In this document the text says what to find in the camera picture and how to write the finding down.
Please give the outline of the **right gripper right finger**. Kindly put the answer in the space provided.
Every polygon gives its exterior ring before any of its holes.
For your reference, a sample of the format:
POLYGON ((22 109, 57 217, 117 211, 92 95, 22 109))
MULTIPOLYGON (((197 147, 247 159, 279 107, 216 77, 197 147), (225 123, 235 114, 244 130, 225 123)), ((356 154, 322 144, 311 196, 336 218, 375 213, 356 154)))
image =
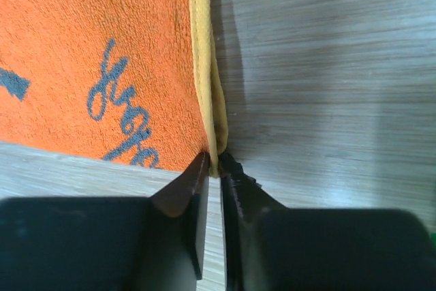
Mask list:
POLYGON ((289 208, 229 153, 219 163, 227 290, 435 289, 435 245, 410 212, 289 208))

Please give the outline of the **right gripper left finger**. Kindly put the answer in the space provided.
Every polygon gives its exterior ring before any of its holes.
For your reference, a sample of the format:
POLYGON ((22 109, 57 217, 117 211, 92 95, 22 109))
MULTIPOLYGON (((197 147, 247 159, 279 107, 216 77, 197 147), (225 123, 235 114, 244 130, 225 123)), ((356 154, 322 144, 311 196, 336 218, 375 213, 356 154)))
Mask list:
POLYGON ((208 153, 152 196, 1 201, 2 290, 195 290, 208 153))

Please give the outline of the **grey orange happy towel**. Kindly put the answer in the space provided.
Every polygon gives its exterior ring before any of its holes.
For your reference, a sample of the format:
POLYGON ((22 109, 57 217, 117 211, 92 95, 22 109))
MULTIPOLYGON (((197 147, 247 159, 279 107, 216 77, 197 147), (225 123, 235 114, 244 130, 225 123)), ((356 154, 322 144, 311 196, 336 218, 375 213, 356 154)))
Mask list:
POLYGON ((1 139, 219 172, 228 122, 211 0, 1 0, 1 139))

